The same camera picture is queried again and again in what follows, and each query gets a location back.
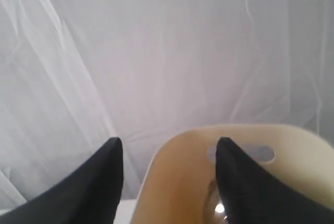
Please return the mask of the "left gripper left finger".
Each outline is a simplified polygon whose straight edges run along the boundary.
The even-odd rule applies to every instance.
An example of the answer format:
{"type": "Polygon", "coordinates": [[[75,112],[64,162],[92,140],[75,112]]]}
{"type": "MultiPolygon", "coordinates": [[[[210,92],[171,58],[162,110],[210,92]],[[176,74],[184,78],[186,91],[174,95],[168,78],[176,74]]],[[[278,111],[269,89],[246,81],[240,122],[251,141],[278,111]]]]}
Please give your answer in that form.
{"type": "Polygon", "coordinates": [[[113,223],[124,183],[123,146],[109,138],[68,177],[1,215],[1,223],[113,223]]]}

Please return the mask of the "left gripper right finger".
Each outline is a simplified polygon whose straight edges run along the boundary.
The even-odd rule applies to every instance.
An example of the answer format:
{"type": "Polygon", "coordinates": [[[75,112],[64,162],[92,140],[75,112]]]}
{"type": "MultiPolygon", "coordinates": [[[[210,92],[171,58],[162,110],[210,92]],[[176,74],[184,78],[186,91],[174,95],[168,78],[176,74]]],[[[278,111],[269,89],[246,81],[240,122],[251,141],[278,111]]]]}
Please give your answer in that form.
{"type": "Polygon", "coordinates": [[[217,142],[216,182],[228,223],[333,223],[333,210],[286,186],[228,137],[217,142]]]}

